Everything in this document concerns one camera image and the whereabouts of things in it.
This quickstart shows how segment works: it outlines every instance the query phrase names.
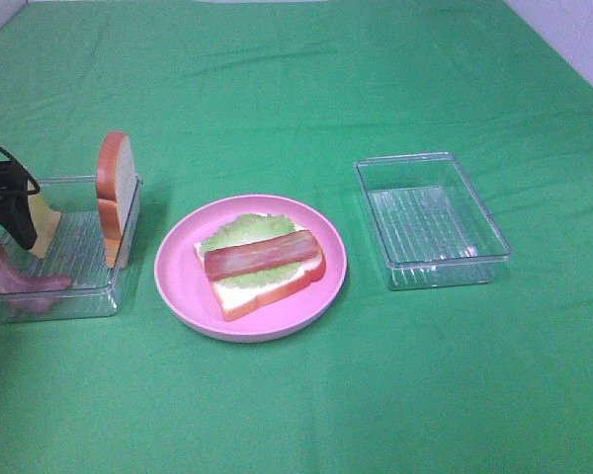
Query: bacon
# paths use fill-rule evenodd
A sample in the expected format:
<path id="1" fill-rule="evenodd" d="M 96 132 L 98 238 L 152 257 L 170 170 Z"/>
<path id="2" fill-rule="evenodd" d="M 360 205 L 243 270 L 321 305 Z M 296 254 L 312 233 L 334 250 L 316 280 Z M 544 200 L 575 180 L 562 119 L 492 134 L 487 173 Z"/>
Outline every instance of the bacon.
<path id="1" fill-rule="evenodd" d="M 0 244 L 0 293 L 28 293 L 53 291 L 67 288 L 71 280 L 65 275 L 26 276 L 11 266 L 9 257 Z M 50 296 L 9 300 L 8 303 L 19 309 L 41 313 L 54 302 Z"/>
<path id="2" fill-rule="evenodd" d="M 302 262 L 321 252 L 308 230 L 300 230 L 274 239 L 236 245 L 205 253 L 205 272 L 211 281 L 272 269 L 279 265 Z"/>

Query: transparent tray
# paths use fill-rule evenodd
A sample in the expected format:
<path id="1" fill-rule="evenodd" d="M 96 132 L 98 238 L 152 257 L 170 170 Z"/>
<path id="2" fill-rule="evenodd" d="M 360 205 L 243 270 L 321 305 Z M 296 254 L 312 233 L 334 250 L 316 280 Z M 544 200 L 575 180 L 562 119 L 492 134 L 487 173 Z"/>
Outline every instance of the transparent tray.
<path id="1" fill-rule="evenodd" d="M 28 276 L 68 275 L 68 289 L 23 293 L 0 293 L 0 322 L 75 319 L 115 314 L 127 297 L 128 284 L 138 267 L 129 255 L 138 212 L 142 180 L 136 176 L 126 229 L 119 255 L 129 255 L 123 262 L 117 259 L 108 269 L 105 264 L 104 239 L 97 209 L 95 177 L 61 177 L 38 180 L 43 199 L 61 212 L 61 219 L 43 259 L 22 249 L 0 227 L 0 242 L 11 265 Z M 53 304 L 43 313 L 28 312 L 13 307 L 17 301 L 52 298 Z"/>
<path id="2" fill-rule="evenodd" d="M 354 163 L 391 290 L 495 280 L 510 247 L 447 152 Z"/>

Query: white bread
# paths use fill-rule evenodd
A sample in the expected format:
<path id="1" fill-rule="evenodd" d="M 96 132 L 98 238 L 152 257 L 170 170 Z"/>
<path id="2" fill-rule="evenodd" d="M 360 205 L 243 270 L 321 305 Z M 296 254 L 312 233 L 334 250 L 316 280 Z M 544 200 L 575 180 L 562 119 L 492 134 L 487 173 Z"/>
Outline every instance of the white bread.
<path id="1" fill-rule="evenodd" d="M 129 137 L 111 131 L 101 145 L 97 160 L 97 205 L 106 248 L 106 266 L 115 265 L 126 228 L 136 184 L 134 157 Z M 120 262 L 124 267 L 127 256 Z"/>
<path id="2" fill-rule="evenodd" d="M 204 267 L 200 254 L 201 243 L 194 244 L 196 255 Z M 215 294 L 225 321 L 234 321 L 262 306 L 274 303 L 319 281 L 325 274 L 323 252 L 300 263 L 297 272 L 290 278 L 276 283 L 248 288 L 229 287 L 219 281 L 212 281 Z"/>

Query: toast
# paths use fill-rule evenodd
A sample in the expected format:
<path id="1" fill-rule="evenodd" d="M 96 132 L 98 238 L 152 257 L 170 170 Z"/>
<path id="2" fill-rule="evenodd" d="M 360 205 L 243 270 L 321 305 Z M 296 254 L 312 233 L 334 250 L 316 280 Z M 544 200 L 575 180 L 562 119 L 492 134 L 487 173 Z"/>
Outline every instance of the toast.
<path id="1" fill-rule="evenodd" d="M 129 137 L 122 131 L 111 131 L 99 151 L 96 177 L 97 205 L 108 268 L 113 267 L 119 257 L 135 185 L 136 171 Z M 124 267 L 127 255 L 122 258 L 120 265 Z"/>

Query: plate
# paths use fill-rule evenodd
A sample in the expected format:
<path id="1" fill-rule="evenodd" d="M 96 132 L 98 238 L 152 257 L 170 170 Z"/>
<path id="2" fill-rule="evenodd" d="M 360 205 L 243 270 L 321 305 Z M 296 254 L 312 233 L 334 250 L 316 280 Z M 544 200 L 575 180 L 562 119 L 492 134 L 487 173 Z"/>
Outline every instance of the plate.
<path id="1" fill-rule="evenodd" d="M 323 249 L 326 271 L 305 289 L 226 322 L 193 246 L 246 212 L 284 214 L 309 229 Z M 206 336 L 237 343 L 279 339 L 312 323 L 332 303 L 346 272 L 345 246 L 331 222 L 302 202 L 273 195 L 227 197 L 195 210 L 167 234 L 154 264 L 158 291 L 183 323 Z"/>

